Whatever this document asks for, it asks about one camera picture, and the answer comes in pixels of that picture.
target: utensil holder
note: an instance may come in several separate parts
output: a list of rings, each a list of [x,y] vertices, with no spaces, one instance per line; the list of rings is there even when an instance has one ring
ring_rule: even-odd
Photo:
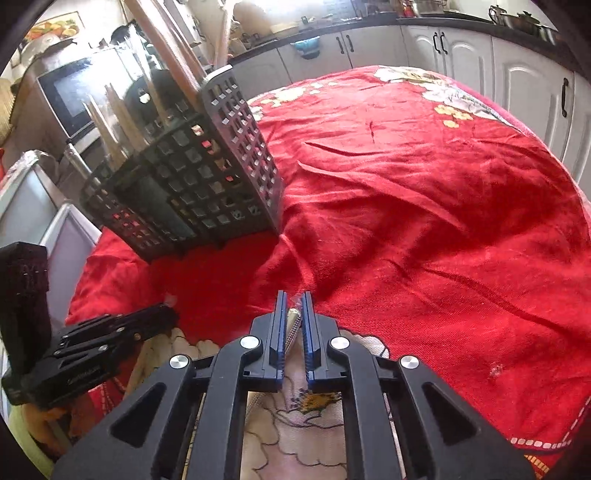
[[[85,208],[146,261],[280,231],[283,181],[231,66],[205,78],[200,100],[202,112],[179,112],[146,149],[117,171],[103,163],[83,189]]]

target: triangular cutout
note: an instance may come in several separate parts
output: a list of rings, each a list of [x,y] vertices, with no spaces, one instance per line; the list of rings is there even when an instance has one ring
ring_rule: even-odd
[[[424,384],[423,392],[446,445],[455,445],[476,434],[476,427],[443,396],[435,385]]]
[[[132,447],[141,447],[148,436],[164,392],[165,384],[154,385],[111,427],[111,435]]]

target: green fabric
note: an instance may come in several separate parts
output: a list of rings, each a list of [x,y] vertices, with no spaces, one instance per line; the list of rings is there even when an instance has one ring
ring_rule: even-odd
[[[29,460],[38,468],[38,470],[47,478],[51,476],[54,463],[41,451],[31,437],[22,417],[22,407],[12,407],[8,417],[8,428],[14,435],[22,451],[25,452]]]

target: silver screw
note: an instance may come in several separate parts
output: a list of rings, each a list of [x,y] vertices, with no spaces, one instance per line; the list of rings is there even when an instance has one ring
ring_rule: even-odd
[[[412,370],[413,368],[418,367],[418,358],[412,355],[405,355],[400,359],[400,365]]]
[[[175,355],[170,359],[169,363],[175,369],[185,368],[189,364],[189,357],[186,355]]]
[[[345,337],[335,337],[330,341],[330,346],[337,350],[347,348],[351,343]]]
[[[244,348],[248,348],[249,350],[258,347],[259,343],[259,339],[253,337],[252,335],[242,337],[242,340],[240,340],[240,345],[242,345]]]

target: bright light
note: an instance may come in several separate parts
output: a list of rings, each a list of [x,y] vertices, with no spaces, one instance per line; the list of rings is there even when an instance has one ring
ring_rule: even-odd
[[[246,0],[259,7],[265,12],[289,13],[301,10],[308,5],[323,5],[324,0]]]

